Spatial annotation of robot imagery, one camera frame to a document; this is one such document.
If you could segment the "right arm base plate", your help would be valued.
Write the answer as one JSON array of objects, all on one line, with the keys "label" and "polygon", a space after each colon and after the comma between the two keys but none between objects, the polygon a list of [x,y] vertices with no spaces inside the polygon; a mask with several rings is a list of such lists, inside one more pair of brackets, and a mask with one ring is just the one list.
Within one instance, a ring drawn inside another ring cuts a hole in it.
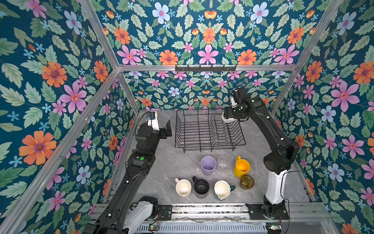
[{"label": "right arm base plate", "polygon": [[289,213],[285,205],[285,201],[280,204],[249,204],[245,206],[248,208],[248,214],[251,220],[289,220]]}]

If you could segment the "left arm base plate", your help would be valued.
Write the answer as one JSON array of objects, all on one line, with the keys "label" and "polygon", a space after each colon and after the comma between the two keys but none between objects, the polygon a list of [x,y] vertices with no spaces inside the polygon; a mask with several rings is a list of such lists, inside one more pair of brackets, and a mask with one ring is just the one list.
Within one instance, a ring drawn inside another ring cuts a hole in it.
[{"label": "left arm base plate", "polygon": [[170,221],[172,216],[173,206],[166,205],[155,205],[152,212],[152,221]]}]

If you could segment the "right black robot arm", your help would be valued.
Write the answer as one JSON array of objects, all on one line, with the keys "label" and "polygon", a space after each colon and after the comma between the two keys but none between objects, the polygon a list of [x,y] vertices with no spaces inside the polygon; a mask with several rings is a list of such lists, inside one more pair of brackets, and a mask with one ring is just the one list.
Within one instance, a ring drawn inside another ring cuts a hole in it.
[{"label": "right black robot arm", "polygon": [[265,136],[271,153],[264,157],[269,171],[267,192],[264,196],[263,213],[274,216],[285,209],[283,190],[291,165],[299,152],[298,144],[292,142],[271,117],[265,102],[260,97],[250,97],[244,87],[234,88],[230,97],[231,106],[224,109],[222,120],[252,119]]}]

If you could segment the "white ceramic mug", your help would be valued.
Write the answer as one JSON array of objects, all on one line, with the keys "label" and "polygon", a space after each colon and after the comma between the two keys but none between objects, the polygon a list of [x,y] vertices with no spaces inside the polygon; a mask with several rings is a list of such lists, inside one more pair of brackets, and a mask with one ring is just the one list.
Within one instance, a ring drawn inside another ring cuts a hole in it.
[{"label": "white ceramic mug", "polygon": [[221,117],[222,117],[222,121],[229,124],[229,123],[232,123],[232,122],[235,122],[236,119],[235,118],[225,118],[224,116],[225,113],[222,113]]}]

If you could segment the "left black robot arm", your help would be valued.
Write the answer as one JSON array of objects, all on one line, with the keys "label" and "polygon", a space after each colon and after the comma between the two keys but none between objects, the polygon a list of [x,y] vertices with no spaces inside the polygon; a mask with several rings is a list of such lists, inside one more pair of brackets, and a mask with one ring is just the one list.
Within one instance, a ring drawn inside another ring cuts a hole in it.
[{"label": "left black robot arm", "polygon": [[133,234],[146,219],[158,215],[158,200],[147,196],[129,212],[140,185],[155,162],[159,141],[172,136],[170,121],[164,128],[157,126],[157,119],[141,124],[135,136],[136,148],[129,157],[119,188],[95,223],[86,225],[84,234]]}]

